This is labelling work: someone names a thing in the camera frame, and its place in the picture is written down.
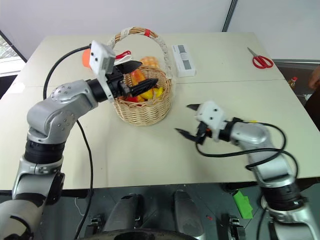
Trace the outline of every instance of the white wall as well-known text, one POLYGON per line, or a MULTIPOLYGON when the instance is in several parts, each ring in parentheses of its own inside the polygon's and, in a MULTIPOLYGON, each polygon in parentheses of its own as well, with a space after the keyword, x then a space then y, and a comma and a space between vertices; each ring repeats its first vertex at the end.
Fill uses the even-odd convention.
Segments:
POLYGON ((320 60, 320 1, 239 0, 228 32, 254 32, 274 59, 320 60))
POLYGON ((231 0, 0 0, 0 30, 28 59, 48 35, 220 32, 231 0))

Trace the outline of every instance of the white power strip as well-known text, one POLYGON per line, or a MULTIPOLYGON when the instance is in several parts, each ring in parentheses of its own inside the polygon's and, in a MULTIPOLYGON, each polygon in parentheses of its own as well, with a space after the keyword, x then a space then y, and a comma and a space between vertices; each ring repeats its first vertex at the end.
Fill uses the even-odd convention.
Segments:
POLYGON ((196 74, 196 68, 191 59, 188 47, 185 44, 172 45, 172 52, 178 77, 194 76, 196 74))

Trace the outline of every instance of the green sponge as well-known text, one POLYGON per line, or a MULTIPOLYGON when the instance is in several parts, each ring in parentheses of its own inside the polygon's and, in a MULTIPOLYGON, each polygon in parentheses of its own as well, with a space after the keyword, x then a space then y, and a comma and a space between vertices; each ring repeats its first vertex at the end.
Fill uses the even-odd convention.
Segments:
POLYGON ((243 219, 252 219, 252 206, 250 205, 250 201, 248 196, 244 196, 240 190, 233 195, 233 199, 235 201, 236 206, 238 207, 238 210, 241 214, 241 217, 243 219))

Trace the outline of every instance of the scissors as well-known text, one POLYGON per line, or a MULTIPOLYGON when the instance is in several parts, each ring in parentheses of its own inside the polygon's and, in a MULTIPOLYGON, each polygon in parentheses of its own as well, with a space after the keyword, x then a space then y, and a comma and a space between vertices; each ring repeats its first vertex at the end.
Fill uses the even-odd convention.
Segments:
POLYGON ((256 68, 268 69, 273 67, 274 63, 269 58, 255 54, 255 52, 252 51, 249 47, 248 47, 248 50, 253 55, 252 63, 256 68))

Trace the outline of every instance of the table surface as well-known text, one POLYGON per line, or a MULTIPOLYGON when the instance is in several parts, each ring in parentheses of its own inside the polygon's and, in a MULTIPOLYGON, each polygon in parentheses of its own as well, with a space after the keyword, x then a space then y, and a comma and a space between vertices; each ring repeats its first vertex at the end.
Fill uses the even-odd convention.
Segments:
MULTIPOLYGON (((142 36, 137 36, 137 41, 132 38, 136 45, 132 44, 127 49, 134 53, 138 51, 140 38, 142 36)), ((299 162, 299 177, 320 175, 320 162, 315 158, 320 142, 316 126, 278 69, 257 70, 252 66, 252 57, 247 51, 240 50, 247 49, 247 45, 254 46, 255 51, 268 56, 252 33, 165 34, 163 38, 169 46, 186 43, 192 51, 198 72, 195 77, 177 80, 170 112, 165 119, 152 126, 136 127, 123 122, 108 102, 101 103, 79 119, 92 151, 95 188, 254 181, 253 174, 244 168, 247 156, 203 157, 191 141, 174 130, 181 128, 195 133, 198 125, 195 112, 185 106, 206 100, 217 102, 230 118, 239 117, 279 126, 288 138, 287 151, 299 162), (239 50, 231 51, 228 46, 233 46, 233 49, 239 47, 239 50), (207 62, 208 52, 212 54, 212 67, 207 62)), ((0 159, 1 190, 9 190, 13 186, 26 144, 27 112, 42 100, 42 85, 50 67, 65 52, 92 39, 101 40, 104 36, 47 37, 0 100, 0 110, 5 116, 0 119, 0 153, 3 156, 0 159)), ((139 57, 152 55, 159 58, 161 52, 154 53, 154 45, 141 48, 144 53, 139 57)), ((48 92, 59 84, 89 78, 93 78, 92 73, 81 67, 81 54, 76 54, 58 67, 48 92)), ((272 129, 270 131, 274 144, 280 146, 280 134, 272 129)), ((208 153, 238 150, 230 143, 217 143, 211 139, 207 139, 203 146, 203 151, 208 153)), ((66 142, 62 171, 66 175, 65 189, 89 187, 89 157, 78 127, 72 129, 66 142)))

